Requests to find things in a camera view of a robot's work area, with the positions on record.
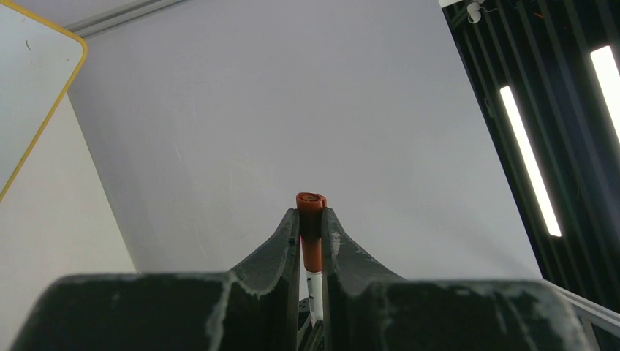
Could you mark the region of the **brown marker cap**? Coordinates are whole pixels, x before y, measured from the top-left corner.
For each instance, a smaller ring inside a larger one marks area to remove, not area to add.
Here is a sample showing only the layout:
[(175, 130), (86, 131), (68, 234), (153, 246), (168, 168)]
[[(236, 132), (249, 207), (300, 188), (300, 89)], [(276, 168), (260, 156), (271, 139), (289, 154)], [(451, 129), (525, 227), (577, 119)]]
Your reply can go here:
[(311, 273), (322, 271), (322, 213), (328, 207), (320, 194), (301, 192), (296, 195), (299, 214), (299, 233), (304, 268)]

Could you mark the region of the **yellow framed whiteboard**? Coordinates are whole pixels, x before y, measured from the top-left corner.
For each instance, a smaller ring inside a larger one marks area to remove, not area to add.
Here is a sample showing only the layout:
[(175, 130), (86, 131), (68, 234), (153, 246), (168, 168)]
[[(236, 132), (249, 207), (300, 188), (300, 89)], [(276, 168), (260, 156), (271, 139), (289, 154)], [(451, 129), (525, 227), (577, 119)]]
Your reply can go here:
[(86, 41), (13, 1), (1, 2), (1, 193), (5, 195), (75, 80)]

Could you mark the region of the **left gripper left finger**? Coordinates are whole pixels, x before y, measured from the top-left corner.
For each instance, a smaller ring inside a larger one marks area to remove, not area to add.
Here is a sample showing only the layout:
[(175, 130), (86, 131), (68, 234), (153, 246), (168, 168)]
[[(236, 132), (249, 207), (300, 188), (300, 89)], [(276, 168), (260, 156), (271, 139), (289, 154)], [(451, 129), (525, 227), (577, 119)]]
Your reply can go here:
[(64, 276), (13, 350), (295, 350), (299, 215), (225, 272)]

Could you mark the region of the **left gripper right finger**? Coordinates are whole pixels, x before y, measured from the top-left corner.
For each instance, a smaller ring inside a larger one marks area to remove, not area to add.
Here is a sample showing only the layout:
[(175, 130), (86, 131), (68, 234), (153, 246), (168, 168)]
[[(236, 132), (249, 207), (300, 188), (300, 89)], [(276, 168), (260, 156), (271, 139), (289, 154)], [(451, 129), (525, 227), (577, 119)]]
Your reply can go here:
[(588, 350), (575, 312), (540, 281), (404, 279), (322, 213), (327, 350)]

